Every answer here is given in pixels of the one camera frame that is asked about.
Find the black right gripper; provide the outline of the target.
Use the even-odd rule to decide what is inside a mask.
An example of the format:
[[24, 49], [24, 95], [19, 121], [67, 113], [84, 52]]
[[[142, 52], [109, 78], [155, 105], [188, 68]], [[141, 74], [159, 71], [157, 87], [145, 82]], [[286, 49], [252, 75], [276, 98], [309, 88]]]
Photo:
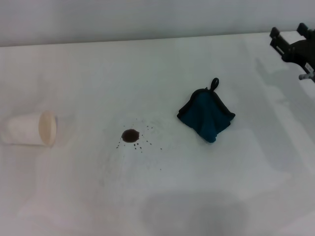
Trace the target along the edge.
[[297, 32], [305, 37], [305, 40], [289, 44], [280, 35], [280, 31], [276, 27], [272, 27], [270, 45], [279, 54], [283, 54], [283, 61], [295, 63], [301, 66], [306, 73], [313, 73], [315, 71], [315, 30], [300, 23]]

